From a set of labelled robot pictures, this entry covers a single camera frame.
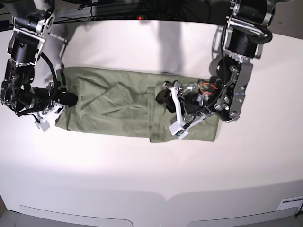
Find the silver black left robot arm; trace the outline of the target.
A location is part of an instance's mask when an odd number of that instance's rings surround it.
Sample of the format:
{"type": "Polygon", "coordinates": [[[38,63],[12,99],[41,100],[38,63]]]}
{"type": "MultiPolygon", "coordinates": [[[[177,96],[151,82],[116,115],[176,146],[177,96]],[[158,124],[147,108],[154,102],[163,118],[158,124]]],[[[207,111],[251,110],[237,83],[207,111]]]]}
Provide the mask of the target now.
{"type": "Polygon", "coordinates": [[[239,119],[251,77],[252,59],[272,40],[269,25],[275,14],[274,0],[232,0],[220,39],[216,74],[195,84],[165,81],[156,101],[176,115],[170,133],[179,139],[207,117],[223,122],[239,119]]]}

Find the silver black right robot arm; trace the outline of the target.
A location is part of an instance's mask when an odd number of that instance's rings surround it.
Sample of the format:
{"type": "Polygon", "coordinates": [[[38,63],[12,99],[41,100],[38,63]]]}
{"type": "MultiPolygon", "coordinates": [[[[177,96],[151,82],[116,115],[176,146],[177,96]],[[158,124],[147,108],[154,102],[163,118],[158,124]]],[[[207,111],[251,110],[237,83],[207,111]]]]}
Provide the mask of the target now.
{"type": "Polygon", "coordinates": [[[50,59],[43,53],[48,33],[55,21],[53,0],[2,0],[12,16],[12,30],[7,54],[4,80],[0,88],[0,101],[17,117],[33,116],[36,126],[46,131],[48,119],[59,116],[76,105],[78,96],[68,92],[65,78],[58,79],[50,59]],[[48,65],[52,82],[45,88],[33,87],[35,66],[42,59],[48,65]]]}

